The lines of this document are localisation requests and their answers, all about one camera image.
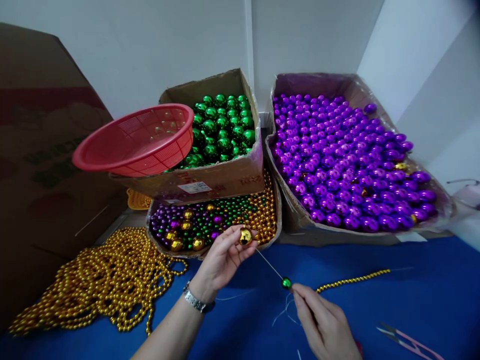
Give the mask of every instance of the wrist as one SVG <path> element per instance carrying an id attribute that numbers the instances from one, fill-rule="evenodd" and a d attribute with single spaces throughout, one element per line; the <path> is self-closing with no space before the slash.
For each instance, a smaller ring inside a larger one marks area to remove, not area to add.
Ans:
<path id="1" fill-rule="evenodd" d="M 190 281 L 189 287 L 191 294 L 204 304 L 213 303 L 217 297 L 217 291 L 209 285 L 208 281 L 202 279 L 198 274 Z"/>

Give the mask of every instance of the left hand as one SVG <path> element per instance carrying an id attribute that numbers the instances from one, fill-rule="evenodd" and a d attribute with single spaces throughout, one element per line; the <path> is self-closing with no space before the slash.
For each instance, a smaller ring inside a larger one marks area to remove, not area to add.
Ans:
<path id="1" fill-rule="evenodd" d="M 240 228 L 243 226 L 231 226 L 215 239 L 196 275 L 190 281 L 191 293 L 201 302 L 212 303 L 217 292 L 230 282 L 240 264 L 251 257 L 259 245 L 255 240 L 246 246 L 239 244 Z M 255 230 L 250 231 L 253 236 L 257 236 Z"/>

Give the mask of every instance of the basket rim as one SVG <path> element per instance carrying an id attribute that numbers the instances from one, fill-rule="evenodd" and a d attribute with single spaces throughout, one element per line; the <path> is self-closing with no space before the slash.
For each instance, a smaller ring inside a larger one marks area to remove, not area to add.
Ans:
<path id="1" fill-rule="evenodd" d="M 149 150 L 149 151 L 147 151 L 143 154 L 140 154 L 140 155 L 137 155 L 137 156 L 134 156 L 134 157 L 130 157 L 130 158 L 125 159 L 125 160 L 121 160 L 121 161 L 117 161 L 117 162 L 111 162 L 109 164 L 90 164 L 90 163 L 84 161 L 85 155 L 87 153 L 87 149 L 90 147 L 90 144 L 92 143 L 92 141 L 95 139 L 95 137 L 97 137 L 99 135 L 100 136 L 103 135 L 103 133 L 108 128 L 110 128 L 112 126 L 116 126 L 117 123 L 122 122 L 124 120 L 136 117 L 138 115 L 143 115 L 145 113 L 149 113 L 152 110 L 166 109 L 166 108 L 182 110 L 182 111 L 187 112 L 187 115 L 188 115 L 187 119 L 186 119 L 186 122 L 185 122 L 185 125 L 182 126 L 181 129 L 174 136 L 172 136 L 170 139 L 168 139 L 166 142 L 162 143 L 159 146 L 156 146 L 155 148 L 153 148 L 153 149 L 151 149 L 151 150 Z M 75 149 L 75 152 L 73 153 L 73 156 L 72 156 L 72 162 L 77 168 L 80 168 L 82 170 L 98 171 L 98 172 L 110 171 L 110 170 L 113 170 L 113 169 L 116 169 L 116 168 L 121 168 L 121 167 L 124 167 L 124 166 L 128 166 L 130 164 L 136 163 L 140 160 L 148 158 L 149 156 L 151 156 L 153 154 L 158 153 L 162 149 L 168 147 L 170 144 L 177 141 L 179 139 L 179 137 L 181 137 L 188 129 L 190 129 L 192 127 L 193 122 L 194 122 L 194 115 L 195 115 L 194 111 L 189 106 L 179 104 L 179 103 L 165 103 L 165 104 L 161 104 L 161 105 L 150 106 L 150 107 L 144 108 L 142 110 L 132 112 L 128 115 L 122 116 L 122 117 L 120 117 L 120 118 L 118 118 L 114 121 L 111 121 L 111 122 L 105 124 L 104 126 L 98 128 L 97 130 L 92 132 L 89 136 L 87 136 L 80 143 L 80 145 L 78 145 L 78 147 Z"/>

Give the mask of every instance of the right hand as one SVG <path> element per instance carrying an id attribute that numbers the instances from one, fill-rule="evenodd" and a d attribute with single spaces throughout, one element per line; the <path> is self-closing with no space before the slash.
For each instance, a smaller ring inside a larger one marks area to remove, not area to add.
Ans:
<path id="1" fill-rule="evenodd" d="M 310 287 L 293 284 L 298 318 L 310 349 L 319 360 L 362 360 L 340 307 Z"/>

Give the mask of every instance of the label on box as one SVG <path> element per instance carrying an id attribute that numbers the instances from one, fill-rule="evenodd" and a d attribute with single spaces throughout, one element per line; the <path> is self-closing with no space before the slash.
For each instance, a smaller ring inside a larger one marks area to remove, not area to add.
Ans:
<path id="1" fill-rule="evenodd" d="M 183 191 L 186 191 L 189 194 L 203 193 L 206 191 L 212 190 L 206 183 L 203 181 L 192 182 L 185 185 L 177 185 Z"/>

